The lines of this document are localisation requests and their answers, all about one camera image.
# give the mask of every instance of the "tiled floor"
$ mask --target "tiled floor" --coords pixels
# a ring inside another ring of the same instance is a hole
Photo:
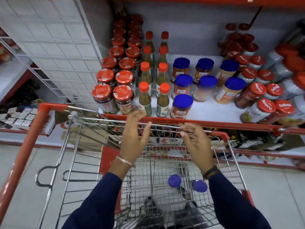
[[[18,150],[17,146],[1,146],[0,186],[3,185]],[[55,227],[65,188],[65,182],[61,180],[61,176],[70,168],[72,155],[72,152],[66,152],[59,167],[43,229]],[[35,229],[37,227],[48,190],[36,186],[34,177],[41,167],[55,165],[58,156],[58,150],[33,150],[1,229]],[[305,228],[305,173],[249,166],[242,166],[241,170],[255,206],[267,218],[272,228]],[[40,181],[49,183],[52,174],[51,170],[44,171]]]

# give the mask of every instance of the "shopping cart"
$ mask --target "shopping cart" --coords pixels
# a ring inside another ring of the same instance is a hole
[[[0,224],[50,110],[68,111],[70,115],[57,164],[41,168],[35,177],[38,186],[48,188],[46,203],[39,220],[39,229],[51,198],[58,167],[72,134],[77,135],[74,156],[70,170],[63,173],[62,179],[66,182],[66,187],[55,228],[61,228],[71,212],[82,204],[119,153],[126,116],[101,115],[96,111],[63,104],[41,104],[1,191]],[[197,228],[211,228],[218,225],[209,190],[198,193],[189,185],[191,180],[204,180],[202,173],[192,162],[179,134],[181,130],[179,123],[190,121],[144,117],[138,124],[139,136],[142,135],[143,128],[149,121],[152,122],[149,142],[142,155],[136,160],[135,166],[128,171],[116,202],[115,228],[136,226],[152,228],[153,225],[159,224],[164,224],[165,227],[183,224],[186,227],[193,225]],[[71,130],[72,123],[79,124],[78,131]],[[211,139],[215,164],[253,204],[228,135],[219,131],[206,131],[206,133]],[[100,150],[95,151],[96,147],[92,148],[90,144],[82,143],[82,139],[99,144]],[[40,173],[46,169],[54,170],[50,184],[42,184],[39,180]],[[182,182],[179,188],[168,185],[168,177],[172,174],[181,176]]]

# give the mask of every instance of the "bracelet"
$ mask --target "bracelet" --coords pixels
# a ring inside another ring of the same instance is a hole
[[[121,158],[120,156],[116,156],[116,158],[118,158],[121,162],[127,163],[128,165],[131,165],[133,168],[135,168],[135,164],[130,163],[129,161]]]
[[[211,169],[209,169],[204,175],[204,179],[209,179],[212,175],[214,175],[215,173],[220,172],[219,169],[217,168],[216,165],[214,165]]]

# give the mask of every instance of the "hand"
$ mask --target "hand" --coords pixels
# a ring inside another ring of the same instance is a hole
[[[192,160],[203,173],[207,172],[214,166],[211,153],[211,140],[200,125],[185,123],[181,125],[181,129],[180,135],[186,144]]]
[[[145,110],[138,110],[127,116],[125,129],[123,131],[120,157],[130,163],[134,163],[141,155],[149,140],[151,122],[148,122],[145,126],[143,136],[138,136],[138,122],[145,115]]]

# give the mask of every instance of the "left hand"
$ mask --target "left hand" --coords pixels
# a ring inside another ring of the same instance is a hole
[[[127,116],[121,144],[120,157],[134,163],[147,145],[150,136],[151,122],[143,130],[143,136],[138,136],[138,122],[146,115],[145,110],[137,110]]]

